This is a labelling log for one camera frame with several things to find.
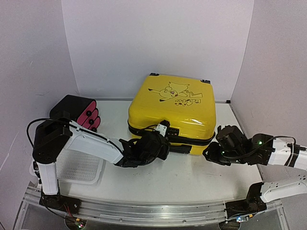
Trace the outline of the yellow Pikachu suitcase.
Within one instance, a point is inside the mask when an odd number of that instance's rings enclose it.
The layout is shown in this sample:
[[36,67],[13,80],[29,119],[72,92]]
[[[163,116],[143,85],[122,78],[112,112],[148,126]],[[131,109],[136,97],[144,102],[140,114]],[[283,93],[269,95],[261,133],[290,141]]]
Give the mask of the yellow Pikachu suitcase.
[[165,137],[174,146],[188,146],[191,155],[202,155],[215,136],[216,109],[209,80],[151,73],[128,110],[129,131],[136,137],[161,121],[170,123]]

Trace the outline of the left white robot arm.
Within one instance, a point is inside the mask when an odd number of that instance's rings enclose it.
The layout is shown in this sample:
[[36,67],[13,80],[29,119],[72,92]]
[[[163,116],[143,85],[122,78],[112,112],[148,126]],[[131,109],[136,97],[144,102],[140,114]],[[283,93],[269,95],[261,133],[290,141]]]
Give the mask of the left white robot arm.
[[63,150],[72,150],[101,158],[121,168],[136,168],[151,164],[156,159],[166,160],[170,152],[188,154],[189,145],[172,145],[167,137],[170,123],[166,120],[141,129],[141,138],[111,139],[86,129],[70,119],[68,113],[58,118],[39,118],[28,126],[39,123],[32,145],[32,157],[37,164],[42,192],[53,209],[64,205],[59,195],[56,161]]

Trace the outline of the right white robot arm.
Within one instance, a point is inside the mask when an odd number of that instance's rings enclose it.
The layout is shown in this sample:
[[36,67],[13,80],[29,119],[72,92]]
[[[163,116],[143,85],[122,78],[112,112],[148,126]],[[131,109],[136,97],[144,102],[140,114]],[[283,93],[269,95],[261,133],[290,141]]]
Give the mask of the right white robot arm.
[[[300,170],[307,169],[307,149],[295,141],[287,142],[284,136],[256,134],[247,138],[240,131],[219,132],[216,141],[203,152],[207,161],[223,166],[231,164],[281,165]],[[307,177],[278,182],[260,182],[249,187],[246,198],[226,202],[225,210],[230,217],[256,214],[265,211],[267,203],[307,192]]]

